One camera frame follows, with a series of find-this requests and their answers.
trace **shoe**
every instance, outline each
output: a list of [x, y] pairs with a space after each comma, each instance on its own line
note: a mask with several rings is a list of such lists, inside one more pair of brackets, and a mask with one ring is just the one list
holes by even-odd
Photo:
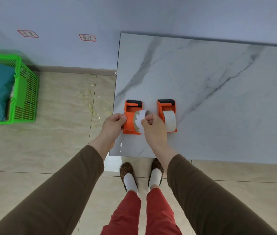
[[124, 184], [124, 182], [123, 182], [123, 178], [124, 178], [124, 176], [125, 176], [127, 173], [132, 174], [132, 176], [133, 176], [133, 178], [134, 178], [134, 181], [135, 181], [135, 184], [136, 184], [136, 187], [138, 188], [138, 184], [137, 184], [137, 182], [136, 182], [135, 175], [134, 175], [133, 166], [131, 165], [131, 163], [125, 162], [125, 163], [123, 163], [123, 164], [121, 165], [121, 167], [120, 167], [120, 177], [121, 177], [121, 180], [122, 180], [122, 183], [123, 183], [123, 185], [124, 185], [124, 188], [125, 188], [125, 191], [126, 191], [126, 192], [128, 192], [128, 191], [127, 191], [127, 188], [126, 188], [126, 186], [125, 186], [125, 184]]
[[150, 168], [150, 174], [149, 174], [147, 189], [149, 189], [149, 181], [150, 181], [150, 177], [152, 176], [152, 171], [153, 171], [154, 169], [156, 169], [156, 168], [158, 168], [158, 169], [161, 171], [161, 179], [160, 179], [159, 186], [160, 186], [160, 184], [161, 184], [162, 177], [164, 176], [164, 168], [162, 167], [160, 161], [158, 161], [158, 159], [155, 158], [155, 159], [152, 161], [152, 166], [151, 166], [151, 168]]

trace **green plastic basket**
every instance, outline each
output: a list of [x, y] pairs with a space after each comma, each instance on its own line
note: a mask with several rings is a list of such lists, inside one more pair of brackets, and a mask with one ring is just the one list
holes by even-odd
[[10, 102], [9, 119], [0, 121], [0, 124], [34, 122], [39, 87], [38, 77], [18, 55], [0, 54], [0, 63], [15, 67], [15, 87]]

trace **beige tile floor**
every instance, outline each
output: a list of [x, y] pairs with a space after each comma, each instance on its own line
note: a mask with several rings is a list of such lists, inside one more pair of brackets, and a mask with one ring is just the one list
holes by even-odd
[[[0, 218], [95, 138], [112, 114], [115, 77], [83, 74], [40, 74], [35, 123], [0, 126]], [[139, 234], [146, 225], [150, 158], [108, 156], [80, 222], [77, 234], [100, 234], [125, 196], [118, 177], [125, 161], [134, 166], [142, 200]], [[237, 196], [277, 230], [277, 165], [192, 163]], [[183, 234], [195, 234], [182, 209], [162, 182], [164, 196]]]

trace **brown sleeve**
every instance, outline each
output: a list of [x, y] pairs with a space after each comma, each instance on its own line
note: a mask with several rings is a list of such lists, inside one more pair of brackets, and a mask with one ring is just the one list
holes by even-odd
[[85, 146], [0, 221], [0, 234], [71, 234], [103, 171], [101, 156]]
[[169, 163], [168, 185], [197, 235], [277, 234], [238, 198], [180, 154]]

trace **person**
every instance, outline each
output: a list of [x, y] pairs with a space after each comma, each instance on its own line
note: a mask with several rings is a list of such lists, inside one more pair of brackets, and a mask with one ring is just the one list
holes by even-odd
[[[123, 114], [107, 118], [97, 138], [0, 220], [0, 234], [71, 234], [125, 122]], [[156, 114], [148, 115], [142, 125], [145, 139], [159, 160], [152, 164], [148, 184], [146, 234], [181, 234], [159, 189], [163, 170], [197, 235], [277, 234], [250, 208], [177, 154], [168, 145], [164, 122]], [[127, 193], [103, 227], [103, 235], [138, 234], [141, 201], [132, 166], [123, 164], [120, 175]]]

